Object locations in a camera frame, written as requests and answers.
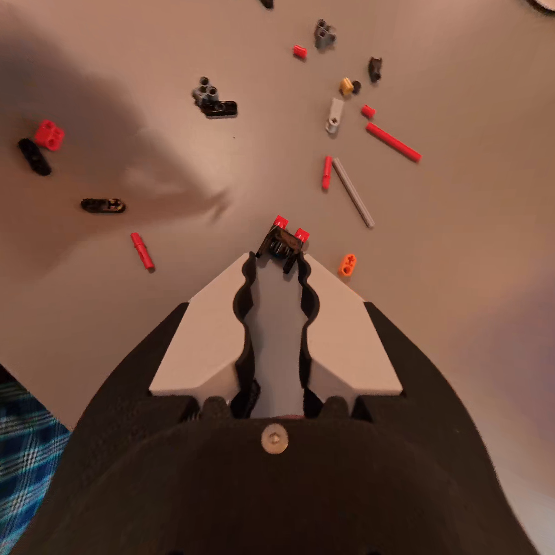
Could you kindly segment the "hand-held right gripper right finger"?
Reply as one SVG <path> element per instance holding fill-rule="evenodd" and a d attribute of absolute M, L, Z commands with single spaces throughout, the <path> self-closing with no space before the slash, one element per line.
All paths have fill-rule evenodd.
<path fill-rule="evenodd" d="M 399 396 L 403 387 L 364 299 L 311 255 L 300 254 L 299 375 L 305 417 L 317 417 L 331 397 L 351 413 L 361 396 Z"/>

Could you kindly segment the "light grey axle connector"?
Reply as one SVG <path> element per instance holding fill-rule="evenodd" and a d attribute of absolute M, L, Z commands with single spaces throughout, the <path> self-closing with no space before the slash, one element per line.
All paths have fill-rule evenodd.
<path fill-rule="evenodd" d="M 326 131 L 329 135 L 335 135 L 341 124 L 343 114 L 344 101 L 338 98 L 333 98 L 330 105 L 328 121 L 326 123 Z"/>

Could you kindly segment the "long grey axle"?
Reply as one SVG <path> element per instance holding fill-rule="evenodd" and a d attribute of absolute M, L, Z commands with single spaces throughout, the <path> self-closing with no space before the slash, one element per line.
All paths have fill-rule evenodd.
<path fill-rule="evenodd" d="M 359 193 L 357 192 L 352 180 L 350 179 L 348 173 L 344 169 L 342 163 L 340 162 L 339 158 L 335 157 L 332 158 L 332 167 L 335 169 L 337 175 L 339 176 L 343 187 L 346 189 L 351 201 L 355 205 L 359 215 L 361 216 L 365 226 L 369 229 L 373 229 L 375 227 L 375 222 L 371 217 L 368 209 L 366 208 L 362 198 L 360 197 Z"/>

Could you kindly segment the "long red axle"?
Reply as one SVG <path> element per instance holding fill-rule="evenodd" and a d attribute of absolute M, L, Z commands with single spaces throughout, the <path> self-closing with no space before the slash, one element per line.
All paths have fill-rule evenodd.
<path fill-rule="evenodd" d="M 405 143 L 401 142 L 394 136 L 387 133 L 385 130 L 381 129 L 372 122 L 368 122 L 366 125 L 366 131 L 378 139 L 380 142 L 386 144 L 388 147 L 394 149 L 399 154 L 406 157 L 413 163 L 419 163 L 422 156 L 416 150 L 410 148 Z"/>

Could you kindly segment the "black frame with red pins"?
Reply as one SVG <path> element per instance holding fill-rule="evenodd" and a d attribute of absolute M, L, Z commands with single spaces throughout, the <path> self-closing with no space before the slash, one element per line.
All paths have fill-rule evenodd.
<path fill-rule="evenodd" d="M 282 271 L 289 274 L 297 261 L 303 246 L 308 242 L 310 234 L 302 228 L 292 234 L 287 230 L 288 219 L 278 215 L 270 230 L 262 241 L 255 257 L 259 259 L 268 253 L 282 262 Z"/>

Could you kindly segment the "red two-hole brick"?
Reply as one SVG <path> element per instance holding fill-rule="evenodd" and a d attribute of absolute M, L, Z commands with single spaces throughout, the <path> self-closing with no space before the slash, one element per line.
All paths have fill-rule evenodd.
<path fill-rule="evenodd" d="M 65 132 L 54 122 L 43 120 L 34 134 L 33 142 L 41 148 L 57 151 L 61 148 Z"/>

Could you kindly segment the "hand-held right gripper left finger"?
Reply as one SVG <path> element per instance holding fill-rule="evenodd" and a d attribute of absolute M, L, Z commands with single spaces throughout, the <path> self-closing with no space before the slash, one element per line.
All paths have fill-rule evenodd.
<path fill-rule="evenodd" d="M 244 253 L 190 299 L 150 383 L 152 396 L 191 396 L 199 407 L 220 397 L 235 418 L 251 416 L 261 389 L 245 318 L 256 270 L 255 254 Z"/>

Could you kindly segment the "person's blue plaid shirt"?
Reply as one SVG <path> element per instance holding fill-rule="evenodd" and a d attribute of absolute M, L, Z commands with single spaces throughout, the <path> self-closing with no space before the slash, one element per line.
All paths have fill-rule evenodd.
<path fill-rule="evenodd" d="M 70 435 L 18 381 L 1 382 L 1 554 L 42 504 Z"/>

